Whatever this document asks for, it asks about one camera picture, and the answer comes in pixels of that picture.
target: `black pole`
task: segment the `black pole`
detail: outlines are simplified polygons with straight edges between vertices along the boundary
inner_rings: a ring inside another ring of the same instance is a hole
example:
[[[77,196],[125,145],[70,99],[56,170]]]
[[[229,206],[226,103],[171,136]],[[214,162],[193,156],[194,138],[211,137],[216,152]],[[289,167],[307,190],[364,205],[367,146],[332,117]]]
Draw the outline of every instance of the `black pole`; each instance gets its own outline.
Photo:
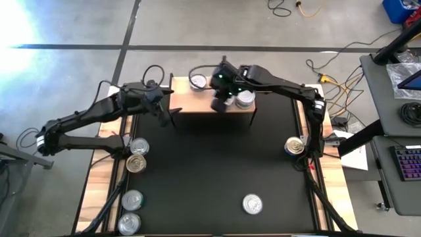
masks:
[[[413,37],[421,33],[421,18],[416,22],[412,23],[402,34],[396,37],[388,46],[382,49],[373,61],[377,65],[386,65],[388,60],[396,53],[400,48],[406,45]]]

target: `yellow cable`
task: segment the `yellow cable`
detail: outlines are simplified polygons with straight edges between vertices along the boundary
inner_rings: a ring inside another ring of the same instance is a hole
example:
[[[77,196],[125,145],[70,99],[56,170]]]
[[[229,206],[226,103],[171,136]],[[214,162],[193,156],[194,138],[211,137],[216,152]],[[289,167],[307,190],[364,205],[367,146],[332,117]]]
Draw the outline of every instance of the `yellow cable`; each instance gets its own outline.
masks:
[[[323,6],[324,6],[324,3],[326,2],[326,0],[322,0],[322,4],[320,5],[320,7],[317,9],[317,11],[314,13],[314,14],[312,14],[312,15],[307,15],[307,14],[305,14],[304,13],[304,11],[303,11],[303,9],[301,8],[301,4],[300,5],[298,5],[298,9],[300,10],[300,12],[301,12],[301,14],[304,16],[304,17],[307,17],[307,18],[311,18],[311,17],[314,17],[314,16],[316,16],[319,12],[320,12],[320,10],[322,10],[322,8],[323,8]]]
[[[352,78],[350,78],[350,79],[353,79],[352,81],[351,81],[351,83],[349,84],[349,86],[352,86],[357,80],[358,80],[358,78],[359,78],[359,76],[360,75],[355,75],[354,77],[352,77]],[[349,94],[349,92],[351,91],[351,90],[348,90],[345,86],[343,86],[343,85],[341,85],[341,84],[338,84],[337,82],[334,82],[333,80],[330,80],[325,74],[323,74],[322,75],[322,77],[321,77],[321,79],[320,79],[320,82],[321,83],[331,83],[331,84],[333,84],[333,85],[336,85],[336,86],[339,86],[341,89],[342,89],[342,93],[341,93],[341,95],[336,99],[336,101],[335,102],[333,102],[332,103],[332,105],[330,106],[330,108],[328,109],[328,111],[330,110],[330,109],[332,109],[332,107],[342,98],[342,96],[344,95],[344,94],[347,94],[347,100],[346,100],[346,102],[345,102],[345,104],[347,105],[348,104],[348,102],[349,102],[349,96],[348,96],[348,94]],[[346,112],[346,108],[342,108],[340,111],[338,111],[338,112],[336,112],[336,113],[334,113],[334,114],[332,114],[332,115],[330,115],[330,116],[334,116],[334,117],[336,117],[336,116],[339,116],[339,115],[342,115],[343,113],[345,113]]]
[[[360,75],[356,75],[356,76],[354,76],[353,78],[354,78],[354,80],[352,80],[351,81],[351,83],[349,84],[349,86],[352,86],[358,79],[359,79],[359,76]],[[342,94],[335,100],[335,102],[333,102],[332,103],[332,105],[330,106],[330,108],[328,109],[328,111],[330,110],[330,109],[332,109],[332,107],[342,98],[342,96],[343,96],[343,94],[347,94],[348,95],[348,90],[346,90],[346,88],[345,88],[345,90],[342,92]],[[348,104],[348,102],[349,102],[349,97],[347,98],[347,100],[346,100],[346,102],[345,102],[345,104],[347,105]],[[330,116],[339,116],[339,115],[342,115],[344,112],[346,111],[346,108],[342,108],[340,111],[338,111],[338,112],[336,112],[336,113],[334,113],[334,114],[332,114],[332,115],[330,115]]]

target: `keyboard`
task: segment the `keyboard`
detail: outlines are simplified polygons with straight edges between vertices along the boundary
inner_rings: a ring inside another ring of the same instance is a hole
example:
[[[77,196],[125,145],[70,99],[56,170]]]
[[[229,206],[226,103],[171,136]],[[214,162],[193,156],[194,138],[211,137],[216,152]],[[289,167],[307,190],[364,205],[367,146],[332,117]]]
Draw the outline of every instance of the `keyboard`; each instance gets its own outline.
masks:
[[[402,181],[421,180],[421,145],[390,147]]]

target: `gray floor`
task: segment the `gray floor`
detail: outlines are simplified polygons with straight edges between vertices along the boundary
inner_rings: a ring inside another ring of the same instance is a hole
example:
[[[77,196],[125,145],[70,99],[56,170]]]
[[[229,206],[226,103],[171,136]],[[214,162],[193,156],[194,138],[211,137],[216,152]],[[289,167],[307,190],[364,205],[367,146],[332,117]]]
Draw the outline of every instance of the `gray floor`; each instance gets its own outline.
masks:
[[[287,18],[273,16],[263,0],[143,0],[130,44],[343,47],[352,41],[370,42],[399,28],[388,21],[381,2],[327,0],[320,15],[307,19],[294,9],[292,0],[284,4],[293,11]],[[3,101],[0,131],[11,146],[25,128],[41,128],[49,119],[89,106],[99,81],[111,80],[120,51],[4,49],[4,46],[30,43],[120,45],[134,3],[135,0],[0,3],[0,26],[4,26],[4,37],[0,40],[0,99]],[[319,3],[304,1],[303,5],[306,11],[312,12]],[[354,47],[383,47],[398,34],[389,34],[371,46]],[[419,45],[418,40],[411,43],[411,46]],[[185,76],[190,68],[215,64],[223,55],[234,65],[259,64],[279,77],[299,83],[317,81],[317,76],[305,66],[306,59],[312,59],[317,66],[334,56],[333,53],[303,52],[128,51],[119,84],[139,80],[151,64],[165,68],[168,83],[169,72]],[[359,65],[361,55],[343,53],[321,72],[343,82]],[[158,71],[150,74],[150,78],[159,76]],[[366,91],[350,110],[368,124],[378,116],[366,82],[362,81],[359,88]],[[105,96],[106,91],[104,86],[100,97]],[[94,136],[98,128],[98,124],[93,124],[73,134]],[[27,152],[33,151],[34,147],[27,149]],[[91,151],[63,151],[48,157],[55,161],[52,170],[39,167],[33,170],[19,206],[21,222],[15,234],[70,233],[91,154]],[[375,210],[374,204],[381,201],[376,183],[350,182],[349,191],[361,230],[400,236],[417,236],[421,232],[418,217],[400,217],[394,211]]]

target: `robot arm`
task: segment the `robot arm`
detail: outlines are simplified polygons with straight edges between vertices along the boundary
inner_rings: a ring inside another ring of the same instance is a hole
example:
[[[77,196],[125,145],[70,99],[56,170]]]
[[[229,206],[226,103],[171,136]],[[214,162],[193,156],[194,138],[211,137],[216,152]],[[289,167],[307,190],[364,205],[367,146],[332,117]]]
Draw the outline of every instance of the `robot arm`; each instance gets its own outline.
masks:
[[[162,109],[160,101],[172,93],[168,88],[157,87],[154,81],[145,86],[142,82],[124,84],[120,91],[106,97],[89,109],[74,112],[64,118],[48,121],[36,135],[37,150],[44,156],[54,155],[64,149],[104,149],[111,153],[123,152],[126,144],[121,136],[108,138],[84,138],[67,136],[64,133],[94,122],[110,122],[122,116],[151,113],[158,117],[161,125],[168,122],[168,111]]]
[[[326,102],[317,89],[277,78],[261,66],[240,66],[237,69],[225,57],[215,68],[210,86],[216,90],[215,100],[211,107],[221,113],[226,110],[225,100],[243,90],[273,92],[300,101],[309,122],[307,157],[316,159],[322,156],[324,147],[322,123],[326,112]]]

